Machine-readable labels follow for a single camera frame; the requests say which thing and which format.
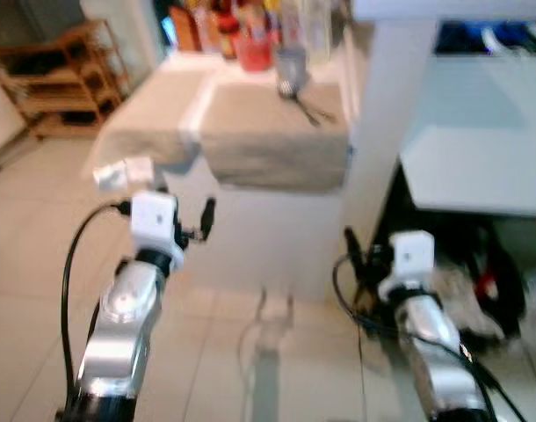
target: white table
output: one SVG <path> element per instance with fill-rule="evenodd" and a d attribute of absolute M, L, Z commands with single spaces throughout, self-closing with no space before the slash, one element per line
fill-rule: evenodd
<path fill-rule="evenodd" d="M 343 98 L 344 115 L 348 121 L 354 116 L 355 105 L 351 100 L 351 87 L 348 84 L 351 75 L 348 74 L 348 64 L 350 58 L 347 57 L 344 46 L 339 46 L 331 57 L 331 60 L 313 66 L 309 69 L 310 77 L 316 83 L 339 83 Z M 213 74 L 208 83 L 203 87 L 196 98 L 196 103 L 188 113 L 189 119 L 185 122 L 185 128 L 197 132 L 199 124 L 204 117 L 204 113 L 212 99 L 215 89 L 224 84 L 254 84 L 275 86 L 276 70 L 271 68 L 265 72 L 247 73 L 243 71 L 238 62 L 227 62 L 219 55 L 205 55 L 202 53 L 179 53 L 174 52 L 157 70 L 159 72 L 179 72 L 179 71 L 208 71 Z"/>
<path fill-rule="evenodd" d="M 346 82 L 343 66 L 337 62 L 342 58 L 339 55 L 313 69 L 313 79 Z M 276 81 L 273 69 L 250 75 L 238 63 L 207 55 L 176 54 L 156 72 L 193 70 L 212 70 L 178 124 L 181 132 L 196 135 L 195 141 L 199 141 L 201 120 L 218 86 Z M 346 113 L 349 106 L 346 99 Z M 208 196 L 217 198 L 212 235 L 207 244 L 189 248 L 187 254 L 186 270 L 192 281 L 219 289 L 258 291 L 265 287 L 272 294 L 316 301 L 325 298 L 342 233 L 341 192 L 281 193 L 220 186 L 203 155 L 187 173 L 166 166 L 163 175 L 170 192 L 179 198 L 179 215 L 187 226 L 199 224 Z"/>
<path fill-rule="evenodd" d="M 419 208 L 536 216 L 536 58 L 431 58 L 401 161 Z"/>

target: wooden shelf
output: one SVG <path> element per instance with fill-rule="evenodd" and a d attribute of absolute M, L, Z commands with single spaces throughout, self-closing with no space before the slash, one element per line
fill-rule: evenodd
<path fill-rule="evenodd" d="M 94 111 L 113 94 L 112 89 L 99 88 L 93 93 L 93 101 L 81 87 L 48 85 L 43 90 L 32 92 L 19 103 L 27 113 Z"/>
<path fill-rule="evenodd" d="M 95 62 L 85 63 L 77 73 L 69 66 L 54 69 L 46 75 L 38 76 L 10 76 L 3 75 L 3 80 L 8 85 L 19 84 L 74 84 L 79 78 L 87 77 L 100 71 L 100 66 Z"/>
<path fill-rule="evenodd" d="M 98 43 L 99 29 L 111 46 Z M 111 69 L 112 57 L 121 67 L 119 76 Z M 130 84 L 118 42 L 103 19 L 87 21 L 52 43 L 0 48 L 0 86 L 39 140 L 95 135 L 121 104 L 118 82 L 124 78 Z"/>
<path fill-rule="evenodd" d="M 66 125 L 58 113 L 49 113 L 33 127 L 33 131 L 42 136 L 94 136 L 100 130 L 95 125 Z"/>

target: black cable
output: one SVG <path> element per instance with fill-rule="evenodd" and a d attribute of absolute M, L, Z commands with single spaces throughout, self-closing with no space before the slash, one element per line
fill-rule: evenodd
<path fill-rule="evenodd" d="M 71 266 L 73 265 L 73 257 L 75 256 L 75 250 L 78 246 L 81 236 L 84 230 L 89 225 L 91 220 L 103 211 L 111 208 L 119 208 L 118 203 L 107 203 L 97 207 L 92 211 L 80 225 L 76 231 L 73 242 L 69 247 L 69 253 L 65 261 L 65 267 L 63 269 L 63 284 L 61 293 L 61 338 L 63 346 L 63 357 L 65 360 L 65 376 L 67 379 L 67 401 L 66 407 L 71 405 L 71 401 L 75 395 L 75 380 L 73 375 L 73 359 L 71 356 L 71 344 L 69 339 L 69 279 L 71 275 Z"/>
<path fill-rule="evenodd" d="M 522 413 L 519 411 L 518 407 L 512 402 L 511 398 L 503 390 L 503 387 L 500 385 L 500 383 L 496 380 L 495 376 L 493 376 L 492 373 L 486 367 L 484 367 L 481 362 L 479 362 L 475 357 L 471 357 L 471 353 L 468 354 L 468 357 L 464 357 L 463 355 L 455 352 L 450 347 L 442 343 L 420 337 L 411 332 L 401 331 L 397 328 L 387 327 L 386 325 L 378 323 L 367 316 L 360 315 L 356 313 L 353 309 L 351 309 L 351 307 L 348 305 L 348 302 L 344 299 L 340 287 L 338 286 L 338 269 L 349 258 L 349 254 L 345 254 L 335 263 L 332 269 L 332 285 L 335 290 L 335 294 L 337 296 L 340 307 L 356 325 L 361 325 L 367 330 L 375 331 L 380 336 L 385 338 L 413 338 L 422 341 L 423 343 L 426 343 L 428 345 L 441 348 L 442 350 L 453 356 L 455 359 L 457 359 L 457 361 L 460 362 L 475 378 L 484 396 L 487 413 L 489 414 L 489 417 L 493 422 L 496 422 L 496 414 L 485 386 L 498 391 L 498 393 L 502 396 L 504 401 L 508 404 L 508 406 L 514 412 L 520 422 L 527 422 Z"/>
<path fill-rule="evenodd" d="M 100 312 L 100 301 L 96 302 L 96 305 L 94 306 L 94 310 L 92 311 L 91 324 L 89 325 L 89 333 L 86 335 L 86 344 L 87 345 L 89 343 L 89 340 L 92 337 L 92 333 L 94 332 L 94 328 L 96 327 L 96 320 L 98 319 L 98 312 Z"/>
<path fill-rule="evenodd" d="M 362 330 L 358 328 L 358 357 L 359 357 L 359 372 L 362 378 L 362 404 L 364 405 L 364 422 L 367 422 L 367 399 L 366 399 L 366 379 L 364 378 L 364 359 L 362 353 Z"/>

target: white floor tile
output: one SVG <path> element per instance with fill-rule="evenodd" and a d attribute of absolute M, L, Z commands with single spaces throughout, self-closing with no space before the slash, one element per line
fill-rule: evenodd
<path fill-rule="evenodd" d="M 373 422 L 425 420 L 405 356 L 392 343 L 366 341 L 363 347 L 364 380 L 368 420 Z M 490 355 L 482 362 L 524 413 L 536 422 L 536 379 L 524 355 Z M 502 422 L 515 422 L 502 399 L 493 394 L 493 404 Z"/>
<path fill-rule="evenodd" d="M 91 312 L 92 309 L 89 307 L 82 307 L 77 311 L 69 309 L 69 337 L 75 371 L 83 356 Z M 23 402 L 17 408 L 12 422 L 30 420 L 53 422 L 55 412 L 64 405 L 67 387 L 62 343 L 59 338 L 58 340 L 46 357 L 40 373 L 33 380 Z"/>
<path fill-rule="evenodd" d="M 58 300 L 70 243 L 88 210 L 79 205 L 45 204 L 0 249 L 0 293 Z M 81 240 L 73 262 L 70 293 L 83 294 L 122 226 L 115 215 L 100 216 Z"/>
<path fill-rule="evenodd" d="M 493 372 L 526 420 L 536 422 L 536 375 L 524 351 L 491 353 L 482 362 Z M 493 404 L 499 420 L 518 421 L 498 394 L 493 395 Z"/>
<path fill-rule="evenodd" d="M 25 152 L 0 172 L 0 198 L 67 202 L 80 196 L 79 172 L 91 144 L 52 140 L 20 146 Z"/>
<path fill-rule="evenodd" d="M 214 321 L 186 422 L 360 420 L 354 338 L 303 331 L 283 316 L 270 321 Z"/>
<path fill-rule="evenodd" d="M 254 318 L 261 293 L 220 292 L 214 317 L 220 320 L 249 321 Z M 263 315 L 278 315 L 286 309 L 287 298 L 267 295 Z M 354 324 L 334 302 L 317 303 L 293 299 L 294 326 L 302 330 L 317 331 L 329 335 L 351 336 Z"/>
<path fill-rule="evenodd" d="M 0 296 L 0 422 L 11 420 L 55 345 L 58 306 L 57 301 Z"/>
<path fill-rule="evenodd" d="M 151 357 L 137 403 L 138 422 L 184 422 L 209 321 L 163 308 L 151 343 Z"/>
<path fill-rule="evenodd" d="M 0 249 L 11 246 L 19 231 L 41 206 L 42 203 L 35 200 L 0 199 Z"/>

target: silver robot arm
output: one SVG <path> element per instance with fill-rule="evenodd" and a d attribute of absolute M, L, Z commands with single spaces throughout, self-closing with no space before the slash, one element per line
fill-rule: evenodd
<path fill-rule="evenodd" d="M 391 243 L 395 250 L 393 271 L 381 282 L 379 296 L 394 307 L 399 330 L 460 353 L 460 334 L 431 295 L 433 236 L 423 231 L 400 233 L 391 237 Z M 487 420 L 479 385 L 455 357 L 416 338 L 400 341 L 424 413 L 430 420 Z"/>
<path fill-rule="evenodd" d="M 214 199 L 208 200 L 200 230 L 184 231 L 177 219 L 175 197 L 141 192 L 132 198 L 131 232 L 136 255 L 118 266 L 111 286 L 99 301 L 76 380 L 76 397 L 58 420 L 134 419 L 166 280 L 183 266 L 189 240 L 207 239 L 214 222 L 214 206 Z"/>

